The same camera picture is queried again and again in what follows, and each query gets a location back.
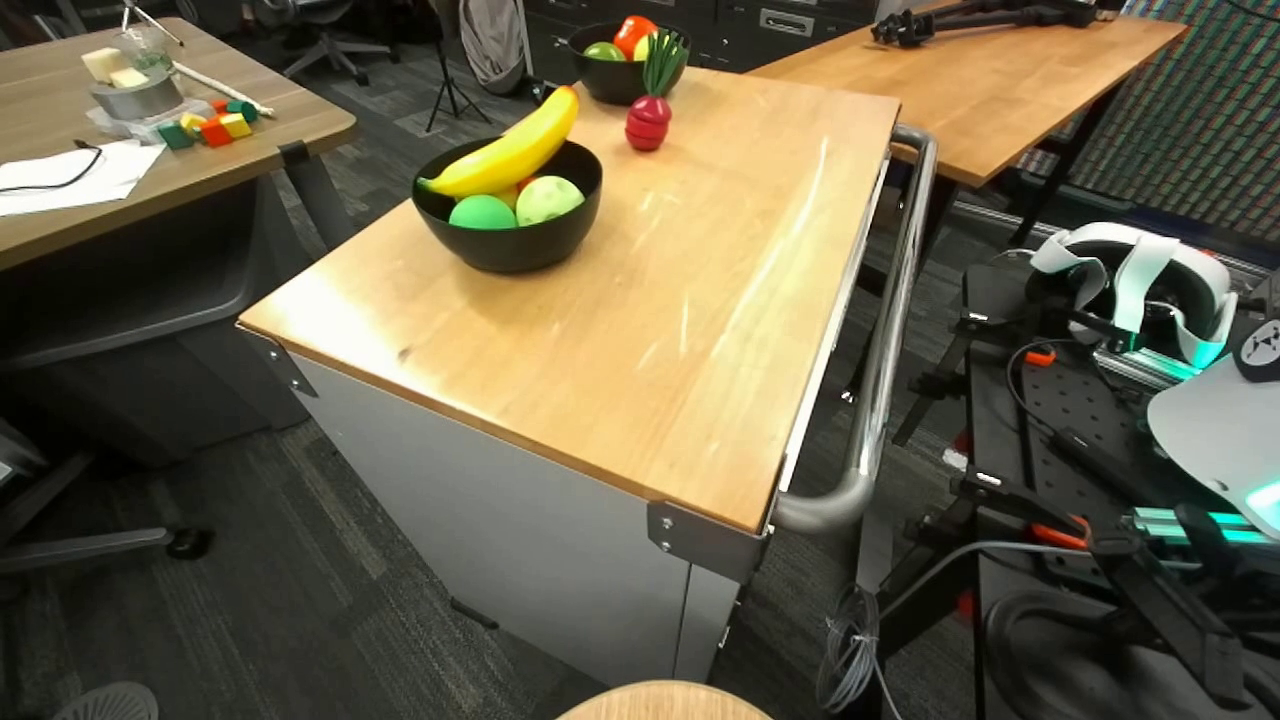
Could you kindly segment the light green dimpled ball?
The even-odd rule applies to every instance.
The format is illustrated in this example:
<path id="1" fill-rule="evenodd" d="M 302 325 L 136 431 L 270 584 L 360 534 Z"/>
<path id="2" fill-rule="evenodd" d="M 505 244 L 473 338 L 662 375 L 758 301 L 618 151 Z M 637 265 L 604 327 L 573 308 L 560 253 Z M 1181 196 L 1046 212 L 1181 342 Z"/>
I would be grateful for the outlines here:
<path id="1" fill-rule="evenodd" d="M 584 204 L 584 193 L 570 174 L 534 174 L 516 196 L 516 220 L 526 226 L 560 220 Z"/>

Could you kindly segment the dark green smooth ball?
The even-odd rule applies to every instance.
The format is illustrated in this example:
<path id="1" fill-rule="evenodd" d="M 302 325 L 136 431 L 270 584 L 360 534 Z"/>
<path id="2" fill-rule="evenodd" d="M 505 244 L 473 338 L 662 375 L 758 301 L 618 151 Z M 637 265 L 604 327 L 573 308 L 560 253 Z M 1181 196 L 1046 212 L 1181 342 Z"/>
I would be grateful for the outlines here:
<path id="1" fill-rule="evenodd" d="M 469 233 L 508 233 L 516 212 L 500 196 L 463 196 L 452 204 L 450 225 Z"/>

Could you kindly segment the red radish with green leaves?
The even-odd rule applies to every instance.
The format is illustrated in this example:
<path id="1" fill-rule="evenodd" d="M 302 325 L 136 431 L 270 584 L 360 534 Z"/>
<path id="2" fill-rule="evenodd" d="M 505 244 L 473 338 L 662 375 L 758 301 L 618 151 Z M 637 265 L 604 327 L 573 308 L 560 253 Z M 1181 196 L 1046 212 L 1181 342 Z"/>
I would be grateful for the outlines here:
<path id="1" fill-rule="evenodd" d="M 643 92 L 632 98 L 624 135 L 637 151 L 658 151 L 669 135 L 671 107 L 669 96 L 687 62 L 687 40 L 681 31 L 658 31 L 650 40 L 650 61 L 643 61 Z"/>

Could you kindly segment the yellow plastic banana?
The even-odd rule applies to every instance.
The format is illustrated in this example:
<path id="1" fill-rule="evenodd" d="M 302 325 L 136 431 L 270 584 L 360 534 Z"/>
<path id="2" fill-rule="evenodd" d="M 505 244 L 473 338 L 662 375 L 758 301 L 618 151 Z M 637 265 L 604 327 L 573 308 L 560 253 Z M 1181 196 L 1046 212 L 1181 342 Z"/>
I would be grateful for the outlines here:
<path id="1" fill-rule="evenodd" d="M 505 135 L 463 151 L 437 174 L 424 174 L 424 188 L 452 201 L 514 188 L 560 151 L 578 115 L 579 96 L 570 84 L 560 84 L 539 98 L 536 111 L 516 119 Z"/>

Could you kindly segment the black bowl near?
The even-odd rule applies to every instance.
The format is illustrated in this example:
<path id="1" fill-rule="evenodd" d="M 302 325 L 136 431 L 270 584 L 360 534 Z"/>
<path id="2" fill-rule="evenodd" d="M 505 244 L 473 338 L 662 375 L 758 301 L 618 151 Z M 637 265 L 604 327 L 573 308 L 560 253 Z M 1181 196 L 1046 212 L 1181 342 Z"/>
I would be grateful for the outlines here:
<path id="1" fill-rule="evenodd" d="M 452 226 L 452 196 L 437 196 L 424 183 L 412 188 L 412 204 L 422 220 L 432 226 L 432 237 L 459 255 L 463 265 L 497 274 L 530 274 L 566 265 L 588 237 L 599 188 L 604 188 L 604 165 L 584 143 L 566 143 L 536 174 L 570 174 L 584 204 L 560 220 L 526 226 L 519 220 L 508 233 L 469 233 Z M 476 196 L 500 196 L 516 212 L 516 196 L 530 181 L 505 193 L 476 193 Z"/>

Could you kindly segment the black bowl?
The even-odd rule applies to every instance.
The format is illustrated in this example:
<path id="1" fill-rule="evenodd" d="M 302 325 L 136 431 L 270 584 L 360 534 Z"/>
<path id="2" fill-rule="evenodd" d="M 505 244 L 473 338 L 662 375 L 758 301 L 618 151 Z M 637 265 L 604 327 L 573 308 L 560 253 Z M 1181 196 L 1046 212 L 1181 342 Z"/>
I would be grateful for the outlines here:
<path id="1" fill-rule="evenodd" d="M 604 165 L 584 143 L 566 143 L 536 174 L 570 174 L 584 204 L 560 220 L 526 226 L 519 220 L 508 233 L 469 233 L 452 226 L 452 196 L 437 196 L 424 183 L 412 188 L 412 204 L 422 220 L 432 226 L 432 237 L 459 255 L 463 265 L 497 274 L 530 274 L 566 265 L 588 237 L 599 188 L 604 188 Z M 476 193 L 476 196 L 500 196 L 516 212 L 516 196 L 530 181 L 505 193 Z"/>
<path id="2" fill-rule="evenodd" d="M 641 61 L 588 61 L 584 46 L 599 40 L 599 37 L 578 37 L 573 40 L 573 61 L 578 61 L 578 74 L 588 86 L 591 98 L 599 104 L 632 104 L 643 96 L 643 62 Z"/>

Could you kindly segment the black bowl far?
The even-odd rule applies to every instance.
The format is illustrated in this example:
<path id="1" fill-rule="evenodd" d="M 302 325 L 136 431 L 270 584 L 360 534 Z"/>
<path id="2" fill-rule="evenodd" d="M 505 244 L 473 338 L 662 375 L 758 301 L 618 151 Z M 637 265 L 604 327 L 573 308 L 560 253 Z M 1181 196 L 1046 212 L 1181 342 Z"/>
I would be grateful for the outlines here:
<path id="1" fill-rule="evenodd" d="M 584 46 L 599 40 L 599 37 L 578 37 L 573 40 L 573 61 L 578 61 L 578 74 L 588 86 L 591 98 L 599 104 L 632 104 L 643 96 L 643 62 L 641 61 L 588 61 Z"/>

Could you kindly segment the green plastic lime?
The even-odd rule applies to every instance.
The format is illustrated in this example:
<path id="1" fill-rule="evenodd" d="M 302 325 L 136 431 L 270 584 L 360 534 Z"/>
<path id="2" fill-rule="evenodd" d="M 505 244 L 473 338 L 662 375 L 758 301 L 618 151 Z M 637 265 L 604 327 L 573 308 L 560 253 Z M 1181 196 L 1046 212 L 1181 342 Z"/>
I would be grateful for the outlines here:
<path id="1" fill-rule="evenodd" d="M 612 40 L 591 40 L 584 46 L 588 61 L 612 61 L 612 62 L 624 62 L 627 54 L 612 42 Z"/>

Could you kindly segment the orange red plastic pepper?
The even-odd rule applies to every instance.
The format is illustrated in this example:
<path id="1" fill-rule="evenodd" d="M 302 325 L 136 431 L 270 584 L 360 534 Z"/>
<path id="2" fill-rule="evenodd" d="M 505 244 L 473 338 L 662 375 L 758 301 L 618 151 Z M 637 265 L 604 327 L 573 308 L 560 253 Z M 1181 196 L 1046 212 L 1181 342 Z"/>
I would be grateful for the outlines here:
<path id="1" fill-rule="evenodd" d="M 637 42 L 641 42 L 643 37 L 651 37 L 658 28 L 662 28 L 662 24 L 650 20 L 650 16 L 624 16 L 621 28 L 618 28 L 618 37 L 612 37 L 612 42 L 618 42 L 624 54 L 632 54 Z"/>

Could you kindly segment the round wooden stool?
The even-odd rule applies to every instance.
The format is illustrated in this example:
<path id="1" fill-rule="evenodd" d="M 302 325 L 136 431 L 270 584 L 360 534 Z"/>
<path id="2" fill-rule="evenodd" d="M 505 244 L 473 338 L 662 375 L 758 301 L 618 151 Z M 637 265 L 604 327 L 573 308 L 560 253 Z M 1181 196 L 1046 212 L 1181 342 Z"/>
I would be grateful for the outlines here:
<path id="1" fill-rule="evenodd" d="M 598 690 L 555 720 L 771 720 L 765 707 L 693 678 L 637 678 Z"/>

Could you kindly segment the wooden desk back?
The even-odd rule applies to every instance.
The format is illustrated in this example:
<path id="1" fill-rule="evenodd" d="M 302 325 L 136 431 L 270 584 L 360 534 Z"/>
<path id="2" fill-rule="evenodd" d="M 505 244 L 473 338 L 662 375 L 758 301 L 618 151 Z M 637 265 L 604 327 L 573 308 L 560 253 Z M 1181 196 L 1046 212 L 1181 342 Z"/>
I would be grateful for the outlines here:
<path id="1" fill-rule="evenodd" d="M 1181 20 L 1112 16 L 1087 28 L 988 28 L 924 46 L 870 28 L 765 62 L 771 79 L 895 96 L 940 143 L 940 173 L 979 188 L 1185 37 Z"/>

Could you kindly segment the wooden desk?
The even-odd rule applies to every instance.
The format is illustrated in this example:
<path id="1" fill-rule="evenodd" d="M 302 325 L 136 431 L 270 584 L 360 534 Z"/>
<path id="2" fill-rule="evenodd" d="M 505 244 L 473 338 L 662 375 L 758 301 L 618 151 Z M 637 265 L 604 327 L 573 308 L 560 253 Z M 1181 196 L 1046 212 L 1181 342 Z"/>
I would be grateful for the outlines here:
<path id="1" fill-rule="evenodd" d="M 316 158 L 357 133 L 353 111 L 207 37 L 192 20 L 165 16 L 165 28 L 179 40 L 179 62 L 219 79 L 224 96 L 253 96 L 270 107 L 270 119 L 228 149 L 165 151 L 124 201 L 6 216 L 0 266 L 64 253 L 157 212 L 262 181 L 287 158 Z M 91 96 L 80 54 L 111 40 L 117 28 L 0 51 L 6 158 L 53 154 L 67 151 L 78 138 L 106 138 L 88 119 Z"/>
<path id="2" fill-rule="evenodd" d="M 979 188 L 1185 37 L 1181 20 L 1112 16 L 1087 28 L 988 28 L 924 46 L 870 28 L 765 62 L 771 79 L 895 96 L 940 143 L 940 173 Z"/>

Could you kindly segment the white VR headset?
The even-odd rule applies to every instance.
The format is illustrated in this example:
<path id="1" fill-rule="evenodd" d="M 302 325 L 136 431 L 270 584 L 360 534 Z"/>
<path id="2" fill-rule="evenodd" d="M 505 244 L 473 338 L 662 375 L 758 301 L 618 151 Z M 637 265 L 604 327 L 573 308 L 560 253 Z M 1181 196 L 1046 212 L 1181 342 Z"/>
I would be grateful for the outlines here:
<path id="1" fill-rule="evenodd" d="M 1154 385 L 1185 385 L 1228 346 L 1234 270 L 1175 237 L 1094 220 L 1051 233 L 1030 265 L 1067 281 L 1074 308 L 1108 327 L 1108 358 Z"/>

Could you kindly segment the white paper sheet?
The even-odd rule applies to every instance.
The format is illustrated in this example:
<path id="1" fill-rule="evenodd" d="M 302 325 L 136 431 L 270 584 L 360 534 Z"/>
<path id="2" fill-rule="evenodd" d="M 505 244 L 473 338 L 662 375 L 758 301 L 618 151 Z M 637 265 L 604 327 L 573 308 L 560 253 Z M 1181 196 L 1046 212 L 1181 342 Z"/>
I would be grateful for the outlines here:
<path id="1" fill-rule="evenodd" d="M 165 154 L 160 143 L 111 138 L 0 165 L 0 216 L 37 216 L 128 201 Z"/>

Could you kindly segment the wooden desk left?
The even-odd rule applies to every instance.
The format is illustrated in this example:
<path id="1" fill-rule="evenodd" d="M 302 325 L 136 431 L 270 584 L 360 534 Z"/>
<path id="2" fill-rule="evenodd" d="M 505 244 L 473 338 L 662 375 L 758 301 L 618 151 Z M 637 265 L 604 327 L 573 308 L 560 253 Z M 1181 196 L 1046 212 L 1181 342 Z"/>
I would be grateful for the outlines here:
<path id="1" fill-rule="evenodd" d="M 179 40 L 179 62 L 219 79 L 224 96 L 253 96 L 270 107 L 270 119 L 228 149 L 165 151 L 124 201 L 6 216 L 0 266 L 64 253 L 157 212 L 262 181 L 287 158 L 316 158 L 357 133 L 353 111 L 207 37 L 192 20 L 165 16 L 165 28 Z M 91 96 L 80 54 L 111 40 L 117 28 L 0 51 L 6 158 L 53 154 L 67 151 L 78 138 L 106 138 L 88 119 Z"/>

